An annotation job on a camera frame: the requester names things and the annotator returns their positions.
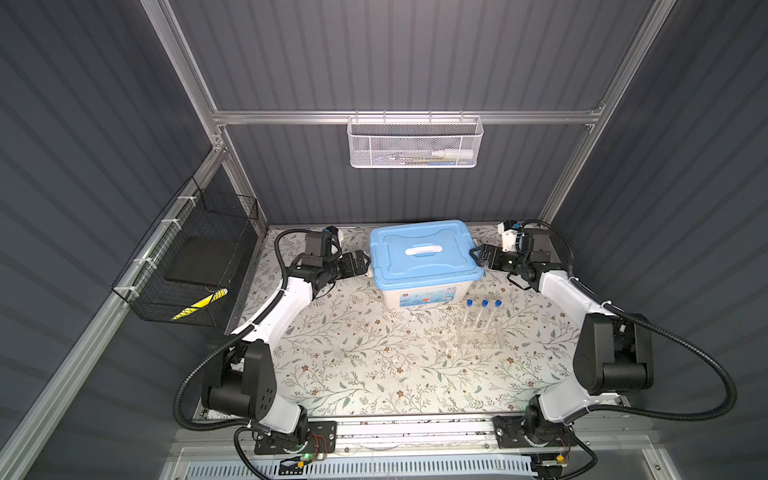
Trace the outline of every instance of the blue lid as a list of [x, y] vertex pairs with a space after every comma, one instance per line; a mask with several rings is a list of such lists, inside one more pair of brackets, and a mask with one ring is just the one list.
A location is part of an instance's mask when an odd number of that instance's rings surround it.
[[376, 228], [371, 232], [373, 280], [381, 290], [477, 280], [485, 269], [469, 254], [474, 247], [459, 220]]

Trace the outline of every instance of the black wire basket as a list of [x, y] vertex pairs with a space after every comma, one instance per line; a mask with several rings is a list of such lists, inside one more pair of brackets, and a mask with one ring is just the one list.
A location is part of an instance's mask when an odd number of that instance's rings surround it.
[[[161, 220], [157, 245], [137, 259], [147, 232], [112, 290], [143, 320], [226, 324], [258, 241], [258, 210], [253, 197], [197, 188], [175, 219]], [[136, 262], [135, 280], [118, 284]]]

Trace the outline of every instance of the white mesh basket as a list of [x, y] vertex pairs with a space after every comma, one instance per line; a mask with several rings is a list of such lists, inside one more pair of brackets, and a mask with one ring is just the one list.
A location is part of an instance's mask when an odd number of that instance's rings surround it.
[[482, 123], [361, 122], [350, 117], [349, 162], [355, 168], [472, 168], [477, 164]]

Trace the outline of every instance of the metal mesh basket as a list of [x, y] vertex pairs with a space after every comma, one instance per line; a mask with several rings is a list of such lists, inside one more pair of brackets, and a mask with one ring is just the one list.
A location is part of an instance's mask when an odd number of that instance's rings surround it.
[[[255, 198], [198, 190], [176, 218], [168, 221], [157, 246], [141, 259], [141, 269], [131, 284], [118, 285], [116, 280], [113, 290], [143, 320], [205, 326], [216, 326], [216, 318], [226, 322], [237, 300], [235, 283], [242, 280], [256, 247], [258, 234], [253, 225], [257, 216]], [[217, 274], [214, 281], [206, 284], [169, 278], [174, 261], [185, 245], [201, 239], [230, 247], [218, 263], [222, 271], [220, 276]], [[129, 261], [123, 271], [137, 261]], [[222, 289], [227, 289], [228, 293], [219, 294], [207, 306], [193, 307]]]
[[480, 118], [456, 123], [347, 123], [349, 162], [355, 168], [472, 168]]

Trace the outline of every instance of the lid handle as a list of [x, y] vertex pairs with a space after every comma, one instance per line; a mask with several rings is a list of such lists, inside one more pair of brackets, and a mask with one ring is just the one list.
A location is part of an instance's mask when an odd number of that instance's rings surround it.
[[423, 247], [413, 247], [406, 249], [406, 255], [418, 255], [420, 253], [436, 253], [442, 252], [442, 247], [439, 245], [425, 245]]

